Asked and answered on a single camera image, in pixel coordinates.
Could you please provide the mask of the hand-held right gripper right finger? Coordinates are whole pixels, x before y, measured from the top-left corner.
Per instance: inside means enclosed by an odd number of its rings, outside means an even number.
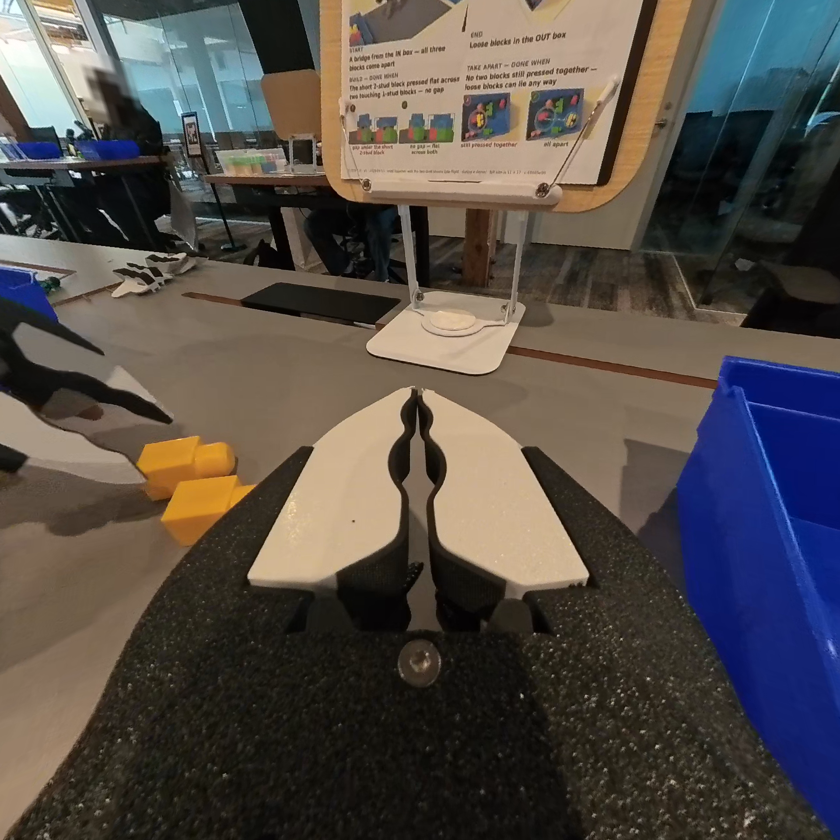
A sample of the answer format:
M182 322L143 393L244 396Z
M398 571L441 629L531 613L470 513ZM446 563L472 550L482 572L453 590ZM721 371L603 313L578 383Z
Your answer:
M590 582L513 437L430 389L417 398L417 417L433 484L427 537L442 624L488 622L501 603Z

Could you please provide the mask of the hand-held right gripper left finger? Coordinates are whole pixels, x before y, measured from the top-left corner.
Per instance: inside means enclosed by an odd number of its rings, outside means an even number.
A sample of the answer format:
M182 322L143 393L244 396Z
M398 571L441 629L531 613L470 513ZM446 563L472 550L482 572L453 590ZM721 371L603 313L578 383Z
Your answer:
M417 389L400 388L321 436L283 504L248 583L336 596L360 624L406 624L418 576L408 559L404 487Z

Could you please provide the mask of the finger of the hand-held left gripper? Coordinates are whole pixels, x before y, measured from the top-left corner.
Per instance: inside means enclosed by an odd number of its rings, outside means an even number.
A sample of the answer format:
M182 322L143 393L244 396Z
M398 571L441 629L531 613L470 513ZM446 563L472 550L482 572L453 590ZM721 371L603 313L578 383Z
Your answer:
M118 365L110 371L105 381L85 374L79 374L72 383L66 381L47 398L38 412L50 421L66 421L71 418L97 421L104 418L105 406L116 406L154 423L174 423L173 414Z
M10 475L33 466L120 486L146 481L124 454L48 423L5 393L1 394L1 461L2 471Z

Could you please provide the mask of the blue plastic bin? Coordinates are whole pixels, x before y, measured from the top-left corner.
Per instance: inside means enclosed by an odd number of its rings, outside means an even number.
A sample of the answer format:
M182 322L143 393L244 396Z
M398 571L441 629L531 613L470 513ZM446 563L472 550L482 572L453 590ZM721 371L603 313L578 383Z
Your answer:
M677 500L688 601L838 838L839 374L724 358Z
M1 266L1 298L33 309L58 322L56 312L32 269Z

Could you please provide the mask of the clear box of coloured blocks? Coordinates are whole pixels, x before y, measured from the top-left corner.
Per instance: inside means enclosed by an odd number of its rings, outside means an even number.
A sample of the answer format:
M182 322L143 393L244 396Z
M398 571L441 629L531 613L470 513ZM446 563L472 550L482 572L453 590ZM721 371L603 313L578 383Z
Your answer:
M289 172L286 152L282 148L216 150L215 154L226 175L278 176Z

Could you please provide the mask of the pile of white black parts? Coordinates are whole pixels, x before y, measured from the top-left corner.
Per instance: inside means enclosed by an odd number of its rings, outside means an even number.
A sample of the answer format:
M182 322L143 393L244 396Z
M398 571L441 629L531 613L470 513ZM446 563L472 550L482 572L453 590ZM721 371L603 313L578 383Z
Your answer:
M202 260L187 253L148 255L144 262L129 262L112 271L120 283L112 290L115 299L139 297L156 292L180 275L196 268Z

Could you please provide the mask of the instruction sheet on stand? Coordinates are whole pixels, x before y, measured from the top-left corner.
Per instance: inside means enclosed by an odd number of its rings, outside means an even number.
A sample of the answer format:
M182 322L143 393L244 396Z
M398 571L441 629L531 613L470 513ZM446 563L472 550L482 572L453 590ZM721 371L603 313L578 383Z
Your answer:
M341 2L320 3L322 155L331 187L355 203L395 205L401 221L411 206L452 206L505 211L516 232L516 255L507 298L431 290L419 285L413 245L404 245L408 299L367 343L376 358L464 375L495 371L511 346L526 308L518 300L528 215L578 214L611 202L635 177L646 155L655 121L683 35L691 2L656 2L653 23L609 181L604 185L511 182L412 181L396 179L374 190L369 180L342 175L340 120Z

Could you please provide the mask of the wooden background table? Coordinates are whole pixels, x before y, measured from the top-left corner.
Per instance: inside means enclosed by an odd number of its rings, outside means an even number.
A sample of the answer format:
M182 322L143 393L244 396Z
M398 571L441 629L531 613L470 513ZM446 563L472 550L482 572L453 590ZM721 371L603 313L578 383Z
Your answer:
M205 175L211 186L234 188L239 203L261 205L268 215L275 247L279 254L271 258L269 267L296 270L292 258L289 235L280 213L281 208L315 210L321 208L347 209L352 201L342 197L330 185L325 174L315 175ZM411 206L412 230L415 242L416 273L419 285L429 286L429 226L427 208Z
M1 163L2 187L26 187L46 200L48 210L57 220L61 236L69 242L81 243L81 228L71 219L59 201L56 191L81 189L84 185L101 186L105 181L119 184L121 207L131 209L134 225L141 231L136 238L123 233L128 246L146 246L157 251L160 233L147 222L141 206L140 195L132 188L131 176L145 170L159 171L166 175L170 169L170 154L142 155L127 160L89 161L68 157L60 160L19 160Z

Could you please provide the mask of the black rectangular mat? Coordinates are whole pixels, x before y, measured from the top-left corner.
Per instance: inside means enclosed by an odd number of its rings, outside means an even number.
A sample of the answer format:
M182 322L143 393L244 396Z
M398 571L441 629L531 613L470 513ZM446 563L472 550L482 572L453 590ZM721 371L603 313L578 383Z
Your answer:
M335 321L376 324L388 312L401 306L399 298L351 290L274 283L241 300L245 308L310 316Z

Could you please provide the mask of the tan board panel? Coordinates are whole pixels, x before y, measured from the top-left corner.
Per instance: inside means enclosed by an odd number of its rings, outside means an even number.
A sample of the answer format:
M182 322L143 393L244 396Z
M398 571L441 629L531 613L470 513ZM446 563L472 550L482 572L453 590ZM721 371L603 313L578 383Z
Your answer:
M265 74L260 87L279 139L311 134L317 141L321 140L321 81L316 70Z

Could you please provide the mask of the dark chair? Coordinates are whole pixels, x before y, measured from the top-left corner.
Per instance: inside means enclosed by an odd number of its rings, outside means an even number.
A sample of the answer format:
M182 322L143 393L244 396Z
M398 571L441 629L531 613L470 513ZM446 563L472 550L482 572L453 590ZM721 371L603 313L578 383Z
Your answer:
M757 264L765 285L743 329L839 339L839 279L823 268Z

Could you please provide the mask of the printed instruction sheet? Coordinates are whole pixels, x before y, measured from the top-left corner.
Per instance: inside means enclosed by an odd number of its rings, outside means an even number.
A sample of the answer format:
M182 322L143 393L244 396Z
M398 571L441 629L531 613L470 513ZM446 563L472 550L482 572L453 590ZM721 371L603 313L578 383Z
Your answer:
M342 2L342 175L603 186L656 5Z

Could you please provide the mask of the wooden post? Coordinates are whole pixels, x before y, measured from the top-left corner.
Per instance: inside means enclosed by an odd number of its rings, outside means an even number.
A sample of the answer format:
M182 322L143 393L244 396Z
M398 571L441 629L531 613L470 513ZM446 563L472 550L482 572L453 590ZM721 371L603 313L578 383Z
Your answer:
M465 239L461 278L467 287L487 288L497 249L498 212L465 211Z

